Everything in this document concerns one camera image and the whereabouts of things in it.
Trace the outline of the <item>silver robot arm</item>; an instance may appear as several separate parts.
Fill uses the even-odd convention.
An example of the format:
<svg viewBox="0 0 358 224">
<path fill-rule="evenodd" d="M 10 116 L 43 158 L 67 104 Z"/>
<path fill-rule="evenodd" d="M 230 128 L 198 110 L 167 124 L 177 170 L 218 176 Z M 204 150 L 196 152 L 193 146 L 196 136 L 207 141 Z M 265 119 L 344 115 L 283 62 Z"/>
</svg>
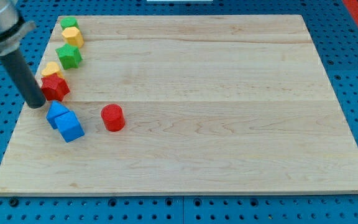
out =
<svg viewBox="0 0 358 224">
<path fill-rule="evenodd" d="M 46 102 L 20 50 L 20 41 L 35 28 L 35 22 L 25 21 L 12 1 L 0 0 L 0 62 L 30 108 Z"/>
</svg>

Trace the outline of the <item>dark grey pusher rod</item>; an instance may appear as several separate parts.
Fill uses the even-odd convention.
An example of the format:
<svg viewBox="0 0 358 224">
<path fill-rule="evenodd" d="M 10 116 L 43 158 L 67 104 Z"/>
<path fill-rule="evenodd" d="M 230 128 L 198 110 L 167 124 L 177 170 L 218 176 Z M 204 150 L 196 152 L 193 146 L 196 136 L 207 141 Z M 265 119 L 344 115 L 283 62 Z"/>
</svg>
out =
<svg viewBox="0 0 358 224">
<path fill-rule="evenodd" d="M 29 108 L 42 107 L 46 99 L 37 83 L 34 74 L 25 61 L 22 52 L 17 49 L 6 55 L 0 56 L 0 62 L 6 69 L 11 80 Z"/>
</svg>

